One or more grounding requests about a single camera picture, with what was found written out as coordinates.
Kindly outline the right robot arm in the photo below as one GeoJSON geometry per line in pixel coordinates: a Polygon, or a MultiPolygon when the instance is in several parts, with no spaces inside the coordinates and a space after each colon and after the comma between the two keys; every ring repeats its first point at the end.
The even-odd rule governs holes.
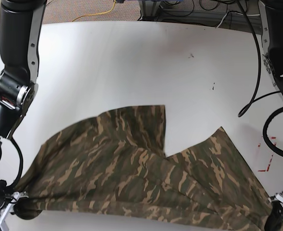
{"type": "Polygon", "coordinates": [[[32,104],[39,73],[39,37],[44,0],[3,0],[0,3],[0,159],[1,139],[13,134],[32,104]]]}

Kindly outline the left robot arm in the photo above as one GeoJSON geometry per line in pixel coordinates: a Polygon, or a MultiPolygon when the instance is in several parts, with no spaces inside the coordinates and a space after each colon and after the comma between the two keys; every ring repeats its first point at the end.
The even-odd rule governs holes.
{"type": "MultiPolygon", "coordinates": [[[[260,0],[258,2],[262,25],[262,44],[257,45],[258,65],[265,66],[276,93],[283,99],[283,0],[260,0]]],[[[283,113],[283,107],[275,110],[266,120],[262,136],[265,144],[278,156],[283,157],[283,150],[275,146],[268,137],[270,122],[283,113]]],[[[264,229],[278,231],[283,226],[283,191],[270,197],[272,211],[264,229]]]]}

